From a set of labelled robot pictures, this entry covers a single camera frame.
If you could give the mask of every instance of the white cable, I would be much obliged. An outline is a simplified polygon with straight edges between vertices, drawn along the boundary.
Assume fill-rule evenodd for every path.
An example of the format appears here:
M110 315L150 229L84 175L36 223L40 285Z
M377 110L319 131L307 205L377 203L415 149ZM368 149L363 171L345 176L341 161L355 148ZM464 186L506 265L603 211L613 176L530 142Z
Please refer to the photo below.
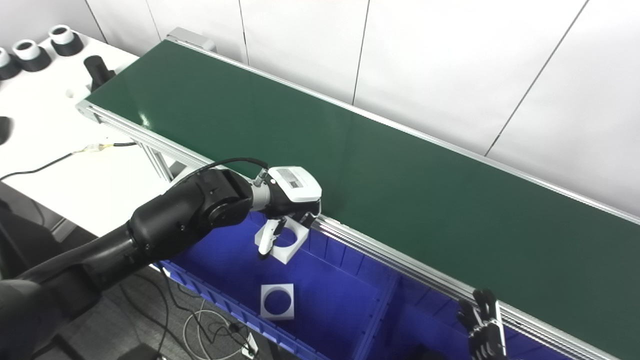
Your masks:
M201 314L201 313L210 313L210 314L215 314L218 315L224 322L225 322L225 326L229 325L229 322L227 321L227 319L225 319L222 315L218 314L217 312L213 311L213 310L208 310L208 309L201 309L198 311L195 311L194 314ZM189 321L191 321L191 319L193 319L193 314L189 315L189 317L187 318L187 321L184 322L184 326L182 327L182 340L184 341L185 346L187 346L187 349L193 354L193 356L195 356L198 360L227 360L228 358L238 354L240 352L240 350L242 350L242 347L240 347L239 349L237 349L235 352L231 353L230 355L227 355L225 357L219 357L217 359L211 359L210 357L201 357L198 354L196 354L193 349L189 346L189 342L187 341L187 324L189 323Z

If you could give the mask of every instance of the black cable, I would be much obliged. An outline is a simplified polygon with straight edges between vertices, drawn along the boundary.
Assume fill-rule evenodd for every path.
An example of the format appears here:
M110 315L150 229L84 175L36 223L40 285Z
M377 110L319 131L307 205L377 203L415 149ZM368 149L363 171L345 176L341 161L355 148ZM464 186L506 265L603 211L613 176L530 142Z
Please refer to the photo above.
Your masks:
M53 165L53 164L55 164L55 163L59 163L59 162L61 162L62 160L64 160L64 159L68 158L69 156L71 156L71 155L73 155L73 154L74 154L73 152L70 152L70 153L68 153L67 155L61 156L61 157L59 157L59 158L55 159L54 161L52 161L52 162L50 162L50 163L48 163L48 164L46 164L46 165L44 165L44 166L41 166L41 167L39 167L39 168L37 168L37 169L35 169L35 170L29 170L29 171L18 171L18 172L12 172L11 174L6 174L5 176L0 177L0 181L5 180L5 179L8 179L9 177L14 176L14 175L33 174L34 172L38 172L38 171L40 171L40 170L46 169L46 168L50 167L51 165Z
M132 146L137 144L138 144L137 142L117 142L117 143L114 143L113 146L121 147L121 146Z
M156 267L158 269L160 269L160 274L162 274L163 278L164 278L164 282L166 283L166 287L169 289L169 297L171 297L171 300L173 301L173 305L175 307L177 307L180 310L183 311L187 311L188 313L191 313L191 315L193 315L193 320L198 324L200 330L202 330L202 332L204 333L205 338L207 339L207 341L210 344L213 344L213 341L216 339L215 335L212 339L209 339L209 337L207 336L207 331L204 329L204 327L202 326L202 323L200 323L200 321L198 320L198 315L196 315L196 313L191 310L188 307L184 307L184 306L180 306L178 304L178 302L175 300L175 297L173 296L173 291L171 290L171 282L169 281L169 277L166 275L166 273L164 272L164 268L162 266L162 264L160 263L156 263ZM229 329L227 329L226 326L221 327L222 329L225 329L229 334L231 334L231 332L229 331ZM242 347L247 347L248 350L248 346L246 346L244 343L241 343L240 341L238 341L237 339L235 339L233 336L229 335L229 337L235 341L235 343L239 344Z
M228 164L228 163L235 163L237 161L244 161L244 162L247 162L247 163L256 164L256 165L258 165L258 166L260 166L260 167L262 167L264 169L269 169L269 164L267 164L266 162L264 162L262 160L258 160L258 159L254 159L254 158L230 158L230 159L215 161L215 162L213 162L211 164L205 165L205 166L193 171L189 175L183 177L180 181L175 183L174 186L178 186L178 185L184 183L185 181L187 181L194 174L197 174L197 173L202 172L204 170L208 170L210 168L217 167L218 165L224 165L224 164Z
M168 333L173 340L178 344L178 346L180 346L180 348L193 360L193 356L191 356L191 354L187 351L187 349L185 348L185 346L182 344L182 342L178 339L178 337L168 328L168 324L169 324L169 303L164 295L164 292L162 291L162 289L160 288L160 286L158 286L156 284L156 282L154 282L153 280L149 279L148 277L141 275L141 274L133 274L134 276L148 282L149 284L151 284L151 286L153 286L154 288L156 288L156 290L158 291L158 293L160 294L160 297L162 298L163 302L164 302L164 308L166 309L166 325L162 325L159 321L157 321L156 319L154 319L151 315L149 315L146 311L142 310L142 308L140 308L140 306L138 306L131 298L130 296L126 293L126 291L124 290L124 287L120 284L120 290L122 291L125 299L129 302L129 304L137 311L139 312L142 316L144 316L147 320L151 321L152 323L160 326L161 328L163 328L164 333L163 333L163 339L164 336L166 335L166 333Z
M210 323L209 325L207 325L207 330L209 332L214 332L213 330L211 330L211 326L212 325L215 325L215 323ZM245 324L242 324L242 326L246 329L246 333L247 333L246 337L248 338L249 337L249 328ZM246 341L243 343L243 342L240 342L239 340L237 340L236 338L233 337L234 334L238 334L238 335L242 336L242 334L239 331L238 332L232 332L231 330L229 330L226 327L226 325L222 325L220 327L224 328L224 330L227 332L226 335L222 335L222 336L230 337L231 340L233 340L236 344L238 344L238 345L242 346L243 348L249 350L249 346L246 344Z
M160 338L160 343L158 344L157 353L159 355L160 354L160 350L162 349L162 345L164 343L164 338L166 337L166 332L167 332L168 327L169 327L169 304L166 301L166 297L164 297L162 289L154 281L152 281L151 279L147 279L145 276L142 276L140 274L133 274L133 275L138 277L138 278L140 278L140 279L142 279L142 280L144 280L144 281L147 281L149 284L151 284L153 287L155 287L156 290L160 293L160 296L162 297L163 302L164 302L164 309L165 309L165 313L166 313L166 319L164 321L164 326L163 326L164 331L162 333L162 338Z
M134 303L133 300L131 300L131 298L129 297L129 294L126 293L126 291L124 290L124 287L122 286L122 284L119 284L119 287L120 287L120 291L122 291L122 294L124 295L125 299L128 301L129 305L131 305L131 307L133 307L134 310L136 310L140 315L144 316L150 322L152 322L152 323L164 328L164 326L159 321L154 319L146 311L142 310L140 308L140 306L138 306L136 303ZM167 328L167 333L176 342L176 344L178 344L178 346L185 352L185 354L187 354L191 358L191 360L195 360L194 357L191 356L191 354L187 351L186 347L184 347L182 342L178 339L178 337L173 333L173 331L171 331L171 330L169 330L169 328Z
M158 269L160 269L160 274L162 274L162 276L164 278L164 283L166 284L166 287L169 289L169 297L173 301L173 305L175 307L177 307L178 309L180 309L180 310L183 310L183 311L186 311L188 313L191 313L191 315L193 315L193 319L195 320L195 322L198 324L198 326L200 327L202 332L204 332L204 336L205 336L205 338L207 338L207 341L209 343L212 343L211 339L207 336L207 331L204 329L204 327L202 326L202 324L198 320L198 315L196 315L196 313L193 310L191 310L190 308L181 306L180 304L178 304L177 300L175 300L175 297L173 296L173 291L171 290L171 283L169 282L169 277L164 272L164 267L162 266L162 264L156 263L156 267Z
M142 343L142 339L140 339L140 335L138 334L138 330L136 328L136 324L134 324L133 320L131 320L131 316L126 311L124 311L122 306L120 306L120 304L115 302L112 298L110 298L110 297L108 297L107 295L104 295L104 294L103 294L103 297L104 297L105 300L110 302L111 305L117 307L118 310L120 310L120 312L122 313L122 316L127 318L127 321L129 322L129 325L131 325L131 328L133 329L133 332L135 333L136 338L138 339L138 343Z
M193 298L200 298L198 295L194 295L192 293L189 293L188 291L186 291L184 288L182 288L182 285L178 284L176 282L176 285L178 286L178 291L187 295L188 297L193 297Z

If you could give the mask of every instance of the cable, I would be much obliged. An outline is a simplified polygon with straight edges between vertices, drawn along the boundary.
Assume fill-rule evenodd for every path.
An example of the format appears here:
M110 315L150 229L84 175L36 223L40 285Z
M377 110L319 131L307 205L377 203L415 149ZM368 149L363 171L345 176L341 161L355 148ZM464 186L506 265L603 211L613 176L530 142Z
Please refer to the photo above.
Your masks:
M161 263L156 263L156 264L155 264L155 266L156 266L158 269L160 269L160 274L162 274L162 276L163 276L163 278L164 278L164 282L166 283L166 287L169 289L169 297L171 297L171 300L173 301L173 305L174 305L175 307L177 307L178 309L180 309L180 310L187 311L187 312L191 313L191 316L189 317L189 319L190 319L190 318L193 318L193 319L194 319L194 321L198 324L198 327L200 328L200 330L202 330L202 332L204 333L205 338L207 338L207 341L208 341L209 343L212 343L212 344L213 344L213 341L215 340L215 337L213 337L213 339L209 339L209 337L207 336L207 331L204 329L204 327L202 326L202 324L200 323L200 321L198 320L198 318L197 318L197 316L196 316L196 312L195 312L195 311L193 311L193 310L191 310L191 309L189 309L188 307L180 306L180 305L178 304L178 302L175 300L175 297L173 296L173 291L171 290L171 283L169 282L169 277L168 277L168 276L166 275L166 273L164 272L164 267L162 266L162 264L161 264ZM224 329L225 329L229 334L231 333L231 332L229 331L229 329L227 329L226 327L223 327L223 328L224 328ZM231 335L230 335L230 337L231 337L231 338L232 338L232 340L234 340L237 344L240 344L240 346L242 346L242 347L243 347L243 346L245 346L245 345L244 345L244 343L241 343L240 341L238 341L237 339L235 339L233 336L231 336Z
M115 302L112 298L108 297L107 295L103 295L103 297L105 298L105 300L110 302L111 305L117 307L118 310L120 310L120 312L122 313L122 315L127 318L128 322L129 322L129 325L131 325L131 328L133 329L133 332L136 334L136 338L138 339L138 343L142 343L142 340L140 339L140 335L138 334L138 330L136 328L136 324L134 324L133 320L131 320L131 316L129 316L129 314L126 311L124 311L122 306L120 306L120 304Z
M131 300L131 298L129 297L129 295L126 293L126 291L124 290L124 287L119 284L120 290L122 291L122 294L124 295L125 299L128 301L129 305L131 305L131 307L133 307L134 310L136 310L140 315L144 316L147 320L149 320L150 322L163 327L163 325L157 321L156 319L154 319L151 315L149 315L146 311L142 310L142 308L140 308L140 306L138 306L136 303L133 302L133 300ZM182 351L184 351L185 354L187 354L187 356L189 356L191 358L191 360L195 360L193 358L193 356L191 356L191 354L187 351L187 349L184 347L184 345L182 344L182 342L178 339L178 337L173 333L173 331L167 329L167 333L169 334L169 336L171 336L171 338L176 342L176 344L178 344L178 346L182 349Z
M114 143L113 146L115 147L123 147L123 146L133 146L133 145L137 145L137 142L117 142Z
M44 165L44 166L41 166L41 167L39 167L39 168L35 169L35 170L29 170L29 171L18 171L18 172L12 172L11 174L6 174L5 176L0 177L0 181L4 181L5 179L8 179L9 177L11 177L11 176L15 176L15 175L33 174L34 172L38 172L38 171L44 170L44 169L46 169L46 168L50 167L51 165L54 165L54 164L56 164L56 163L61 162L62 160L64 160L64 159L68 158L69 156L71 156L71 155L73 155L73 154L75 154L75 152L70 152L70 153L68 153L68 154L66 154L66 155L64 155L64 156L61 156L61 157L59 157L59 158L55 159L54 161L52 161L52 162L50 162L50 163L48 163L48 164L46 164L46 165Z
M46 165L43 165L43 166L41 166L41 167L39 167L39 168L37 168L35 170L18 171L18 172L12 172L11 174L6 174L5 176L0 177L0 181L3 181L5 179L8 179L9 177L15 176L15 175L33 174L35 172L44 170L44 169L50 167L53 164L61 162L62 160L70 157L73 154L77 154L78 152L98 152L98 151L102 151L102 150L104 150L104 149L106 149L108 147L123 147L123 146L132 146L132 145L136 145L136 143L135 142L123 142L123 143L111 143L111 144L107 144L107 145L104 145L104 144L101 144L101 143L93 143L91 145L87 145L82 150L70 152L70 153L68 153L68 154L66 154L64 156L61 156L61 157L55 159L54 161L52 161L52 162L50 162L50 163L48 163Z
M178 186L178 185L184 183L185 181L187 181L194 174L197 174L197 173L202 172L204 170L208 170L210 168L214 168L214 167L217 167L217 166L220 166L220 165L224 165L224 164L228 164L228 163L235 163L237 161L244 161L244 162L247 162L247 163L256 164L256 165L262 167L263 169L267 169L267 170L269 169L269 164L267 164L266 162L264 162L262 160L258 160L258 159L254 159L254 158L230 158L230 159L215 161L215 162L213 162L211 164L205 165L205 166L193 171L189 175L183 177L180 181L175 183L174 186Z
M226 330L226 331L228 332L228 329L227 329L228 321L227 321L227 319L225 319L224 317L222 317L222 315L218 314L217 312L215 312L215 311L213 311L213 310L201 309L201 310L198 310L198 311L195 311L195 312L194 312L194 314L196 314L196 316L200 316L202 313L212 313L212 314L218 315L221 319L223 319L223 320L225 321L225 325L222 325L222 326L218 327L218 329L216 330L216 332L214 332L214 334L213 334L213 338L212 338L212 341L211 341L211 343L213 344L213 343L216 341L216 337L218 336L218 333L219 333L221 330ZM224 357L219 357L219 358L217 358L217 359L213 359L213 358L209 357L209 355L208 355L208 354L207 354L207 358L204 358L204 357L200 357L200 356L198 356L198 354L196 354L196 353L193 351L193 349L191 349L191 347L189 346L189 342L187 341L187 326L189 325L189 322L191 321L191 319L196 320L196 317L195 317L194 315L189 315L189 317L187 318L187 321L186 321L186 322L184 322L184 326L182 327L182 337L183 337L183 339L184 339L185 344L187 345L187 348L188 348L188 349L191 351L191 353L192 353L195 357L197 357L199 360L226 360L226 359L228 359L228 358L230 358L230 357L232 357L232 356L236 355L237 353L239 353L239 352L242 350L242 348L245 348L245 349L247 349L247 350L250 350L250 349L249 349L249 346L248 346L246 343L241 343L241 342L237 341L235 338L233 338L233 337L232 337L232 339L233 339L236 343L240 344L240 348L239 348L239 349L237 349L235 352L233 352L233 353L231 353L231 354L229 354L229 355L227 355L227 356L224 356ZM204 349L204 344L202 343L202 339L201 339L201 338L198 338L198 340L199 340L199 342L200 342L200 348L201 348L202 350L205 350L205 349Z
M202 304L200 304L200 311L203 311L203 310L204 310L204 304L205 304L206 302L207 302L207 301L206 301L205 299L202 299ZM220 318L222 318L222 321L224 321L224 322L225 322L225 325L228 325L227 319L225 319L224 317L220 316L220 314L218 314L218 313L216 313L216 315L218 315ZM198 321L202 320L202 317L201 317L201 316L202 316L202 313L198 313ZM185 335L185 332L186 332L187 324L188 324L188 323L189 323L189 319L187 319L187 321L185 321L185 322L184 322L184 328L183 328L183 330L182 330L182 335L183 335L183 336ZM198 329L197 329L197 331L198 331L198 343L200 344L200 348L202 349L202 352L206 354L207 352L204 350L204 344L202 343L202 337L200 336L200 328L198 328Z
M163 326L163 333L162 333L162 338L160 338L160 343L158 344L158 350L157 353L158 355L160 354L160 350L162 349L162 345L164 343L164 338L166 337L166 332L168 331L168 327L169 327L169 304L166 301L166 297L164 296L164 293L162 292L162 289L151 279L142 276L140 274L133 274L134 276L136 276L139 279L142 279L144 281L147 281L149 284L151 284L151 286L155 287L156 290L160 293L160 296L162 297L162 300L164 302L164 309L165 309L165 313L166 313L166 318L164 320L164 326Z
M169 282L169 277L164 272L164 267L162 266L162 264L156 263L155 266L158 268L158 270L160 270L160 274L162 274L162 276L164 278L164 282L166 283L166 287L169 289L169 296L171 297L171 300L173 301L173 305L175 307L177 307L178 309L180 309L180 310L187 311L187 312L191 313L193 315L193 317L195 317L195 313L193 312L193 310L191 310L191 309L189 309L187 307L184 307L184 306L180 306L180 304L178 304L178 302L175 300L175 297L173 296L173 291L171 290L171 283ZM205 331L204 328L202 327L202 324L200 323L200 321L198 321L198 319L196 319L196 323L202 329L202 331ZM211 339L209 339L209 337L207 336L206 332L205 332L204 336L205 336L205 338L207 338L207 341L209 341L209 343L211 343ZM211 356L206 351L205 351L205 354L207 355L208 358L211 358Z
M160 297L162 298L163 302L164 302L164 306L166 309L169 308L169 303L166 300L166 297L164 295L164 292L162 291L162 289L160 288L160 286L158 286L153 280L149 279L148 277L141 275L141 274L134 274L134 276L139 277L140 279L143 279L144 281L147 281L149 284L151 284L153 287L156 288L156 290L160 293ZM171 331L169 330L168 326L163 326L159 321L157 321L156 319L153 318L153 316L149 315L146 311L142 310L142 308L140 308L140 306L138 306L129 296L129 294L127 294L127 292L124 290L124 287L122 286L122 284L119 284L120 286L120 290L122 291L122 294L124 295L125 299L128 301L128 303L131 305L131 307L134 308L134 310L136 310L140 315L144 316L147 320L151 321L152 323L160 326L163 329L166 329L167 333L173 338L173 340L178 344L178 346L184 351L185 354L187 354L190 358L193 359L193 356L191 356L191 354L187 351L187 349L184 347L184 345L182 344L182 342L178 339L178 337Z
M181 292L181 293L183 293L183 294L185 294L185 295L187 295L188 297L193 297L193 298L198 298L198 299L200 298L198 295L194 295L194 294L189 293L188 291L186 291L184 288L187 288L187 287L184 287L184 288L183 288L183 286L182 286L182 285L180 285L180 284L178 284L177 282L176 282L176 285L177 285L177 287L178 287L178 291L179 291L179 292Z

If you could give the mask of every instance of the black cylindrical part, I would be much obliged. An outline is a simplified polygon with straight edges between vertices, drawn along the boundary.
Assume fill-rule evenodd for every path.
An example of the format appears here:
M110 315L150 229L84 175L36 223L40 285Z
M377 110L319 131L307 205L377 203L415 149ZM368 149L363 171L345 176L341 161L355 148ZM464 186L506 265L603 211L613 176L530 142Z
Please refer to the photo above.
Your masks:
M104 60L102 60L98 55L89 56L84 59L84 67L86 67L86 70L93 79L91 91L94 91L116 76L113 70L107 69L107 65L104 64Z
M20 65L14 55L0 47L0 80L11 79L16 76L20 70Z
M51 57L47 51L33 40L18 41L13 45L13 52L18 57L20 67L26 71L40 71L51 64Z
M80 36L66 25L56 25L49 30L51 46L60 56L72 56L84 48Z

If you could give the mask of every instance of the cable connector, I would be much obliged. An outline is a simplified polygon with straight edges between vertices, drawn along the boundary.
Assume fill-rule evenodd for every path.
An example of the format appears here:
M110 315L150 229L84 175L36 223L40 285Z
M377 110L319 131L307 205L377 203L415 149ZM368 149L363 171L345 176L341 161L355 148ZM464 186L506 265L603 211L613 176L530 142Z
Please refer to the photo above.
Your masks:
M113 144L103 144L103 143L93 143L91 145L87 145L86 147L84 147L84 149L82 150L78 150L76 152L99 152L99 151L103 151L104 149L108 148L108 147L112 147Z

